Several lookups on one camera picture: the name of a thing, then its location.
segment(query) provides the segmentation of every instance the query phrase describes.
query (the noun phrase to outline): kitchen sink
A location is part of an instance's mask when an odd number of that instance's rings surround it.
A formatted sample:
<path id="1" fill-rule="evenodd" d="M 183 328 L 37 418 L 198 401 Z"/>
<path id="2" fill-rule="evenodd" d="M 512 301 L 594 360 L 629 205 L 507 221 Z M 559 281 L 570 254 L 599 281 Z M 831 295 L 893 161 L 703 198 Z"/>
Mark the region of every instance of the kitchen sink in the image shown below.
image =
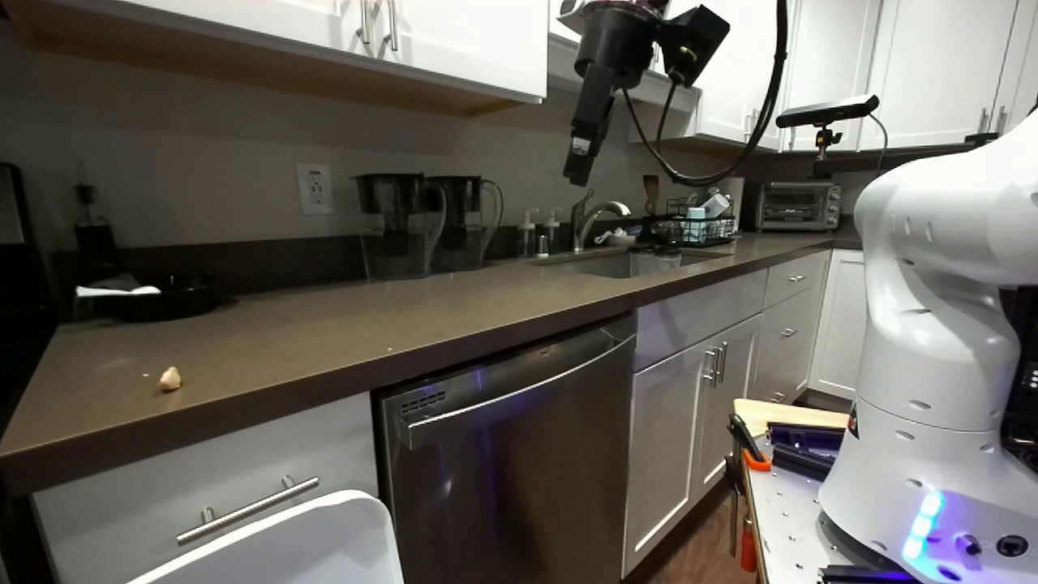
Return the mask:
<path id="1" fill-rule="evenodd" d="M 539 260 L 539 265 L 570 269 L 608 281 L 635 281 L 650 273 L 668 273 L 692 264 L 727 257 L 727 249 L 681 249 L 681 254 L 632 254 L 632 249 L 586 249 Z"/>

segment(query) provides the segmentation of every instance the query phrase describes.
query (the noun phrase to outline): floor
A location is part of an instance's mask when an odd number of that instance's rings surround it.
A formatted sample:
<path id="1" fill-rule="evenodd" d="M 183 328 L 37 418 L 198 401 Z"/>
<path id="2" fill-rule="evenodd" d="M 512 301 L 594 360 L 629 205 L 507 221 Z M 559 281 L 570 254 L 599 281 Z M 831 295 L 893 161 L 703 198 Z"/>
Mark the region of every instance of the floor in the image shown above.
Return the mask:
<path id="1" fill-rule="evenodd" d="M 733 493 L 713 489 L 625 584 L 756 584 L 729 552 Z"/>

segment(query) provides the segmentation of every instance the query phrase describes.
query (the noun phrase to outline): sink faucet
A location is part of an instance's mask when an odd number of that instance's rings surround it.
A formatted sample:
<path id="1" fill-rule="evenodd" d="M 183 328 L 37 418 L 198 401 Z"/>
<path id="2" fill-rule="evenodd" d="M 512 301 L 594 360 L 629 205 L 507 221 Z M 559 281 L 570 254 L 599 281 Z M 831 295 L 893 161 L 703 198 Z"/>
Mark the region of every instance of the sink faucet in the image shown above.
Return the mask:
<path id="1" fill-rule="evenodd" d="M 608 202 L 608 205 L 594 205 L 589 210 L 586 210 L 586 217 L 580 217 L 580 225 L 573 225 L 573 254 L 584 254 L 584 241 L 586 241 L 586 234 L 589 234 L 589 225 L 599 217 L 599 215 L 608 215 L 608 210 L 612 210 L 612 215 L 621 215 L 621 217 L 629 217 L 629 209 L 623 205 L 623 202 Z"/>

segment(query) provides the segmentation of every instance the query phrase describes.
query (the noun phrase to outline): stainless steel dishwasher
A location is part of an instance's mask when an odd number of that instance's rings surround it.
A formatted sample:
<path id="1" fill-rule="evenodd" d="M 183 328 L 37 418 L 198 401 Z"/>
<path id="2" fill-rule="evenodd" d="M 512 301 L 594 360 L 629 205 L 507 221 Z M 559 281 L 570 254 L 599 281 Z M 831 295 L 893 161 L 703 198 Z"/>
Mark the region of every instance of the stainless steel dishwasher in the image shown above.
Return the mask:
<path id="1" fill-rule="evenodd" d="M 410 584 L 616 584 L 632 321 L 375 397 Z"/>

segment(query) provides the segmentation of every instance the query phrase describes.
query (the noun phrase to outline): electrical outlet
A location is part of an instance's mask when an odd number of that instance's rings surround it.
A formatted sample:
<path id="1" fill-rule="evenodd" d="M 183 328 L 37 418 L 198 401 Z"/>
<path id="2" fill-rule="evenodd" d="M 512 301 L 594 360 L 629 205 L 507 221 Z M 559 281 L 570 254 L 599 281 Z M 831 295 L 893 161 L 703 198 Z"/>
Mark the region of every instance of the electrical outlet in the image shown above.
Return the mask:
<path id="1" fill-rule="evenodd" d="M 323 164 L 300 166 L 300 202 L 304 215 L 332 215 L 332 168 Z"/>

